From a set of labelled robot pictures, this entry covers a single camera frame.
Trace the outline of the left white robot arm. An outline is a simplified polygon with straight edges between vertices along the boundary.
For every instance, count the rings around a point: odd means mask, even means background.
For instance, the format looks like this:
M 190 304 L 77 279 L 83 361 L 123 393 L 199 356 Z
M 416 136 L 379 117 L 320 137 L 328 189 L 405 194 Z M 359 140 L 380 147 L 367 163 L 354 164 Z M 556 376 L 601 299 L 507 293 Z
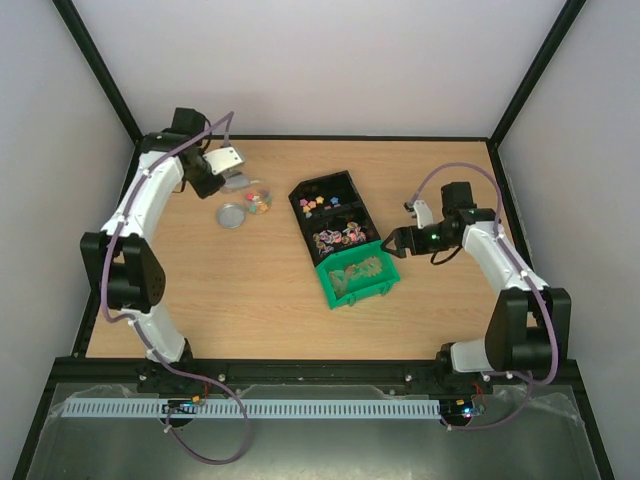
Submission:
M 218 127 L 228 129 L 233 117 L 227 113 L 209 122 L 194 109 L 176 110 L 169 129 L 143 139 L 135 174 L 114 214 L 81 239 L 87 277 L 99 291 L 104 319 L 126 322 L 151 361 L 176 363 L 190 349 L 162 303 L 166 275 L 151 240 L 178 185 L 190 184 L 201 199 L 223 187 L 224 177 L 206 159 L 202 144 Z

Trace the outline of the metal scoop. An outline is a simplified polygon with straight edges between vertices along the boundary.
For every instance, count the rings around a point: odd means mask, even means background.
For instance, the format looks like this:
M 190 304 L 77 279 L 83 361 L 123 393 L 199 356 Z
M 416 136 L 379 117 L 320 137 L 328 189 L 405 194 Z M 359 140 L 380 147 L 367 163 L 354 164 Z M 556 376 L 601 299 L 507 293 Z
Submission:
M 221 192 L 225 194 L 241 191 L 250 185 L 250 179 L 244 173 L 237 170 L 224 173 L 223 178 L 225 182 L 221 188 Z

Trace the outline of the clear plastic jar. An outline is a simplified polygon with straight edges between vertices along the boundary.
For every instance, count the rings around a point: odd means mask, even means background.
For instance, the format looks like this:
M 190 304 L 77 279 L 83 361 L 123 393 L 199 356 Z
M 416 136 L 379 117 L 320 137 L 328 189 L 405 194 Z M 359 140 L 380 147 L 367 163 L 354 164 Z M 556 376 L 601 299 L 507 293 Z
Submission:
M 242 192 L 242 200 L 250 214 L 263 214 L 271 208 L 272 192 L 264 181 L 252 180 Z

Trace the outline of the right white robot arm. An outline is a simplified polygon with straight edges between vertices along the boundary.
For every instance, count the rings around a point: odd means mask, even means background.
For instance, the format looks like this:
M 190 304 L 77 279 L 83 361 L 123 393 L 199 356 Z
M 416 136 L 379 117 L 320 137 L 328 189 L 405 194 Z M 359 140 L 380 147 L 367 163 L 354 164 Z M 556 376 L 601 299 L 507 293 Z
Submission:
M 446 361 L 436 367 L 445 390 L 460 390 L 480 373 L 485 379 L 521 378 L 534 385 L 551 383 L 566 356 L 571 298 L 538 276 L 510 242 L 498 208 L 480 208 L 467 182 L 442 187 L 442 219 L 435 221 L 426 202 L 412 199 L 405 208 L 415 222 L 398 227 L 382 250 L 398 258 L 464 251 L 496 295 L 485 335 L 444 346 Z

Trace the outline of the round metal lid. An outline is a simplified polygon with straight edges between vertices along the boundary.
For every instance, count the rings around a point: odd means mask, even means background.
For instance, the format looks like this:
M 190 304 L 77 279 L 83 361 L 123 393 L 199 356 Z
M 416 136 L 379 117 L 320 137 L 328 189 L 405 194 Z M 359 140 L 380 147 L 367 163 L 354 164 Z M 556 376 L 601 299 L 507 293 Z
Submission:
M 236 229 L 246 221 L 246 210 L 243 205 L 228 202 L 221 205 L 216 212 L 216 222 L 225 229 Z

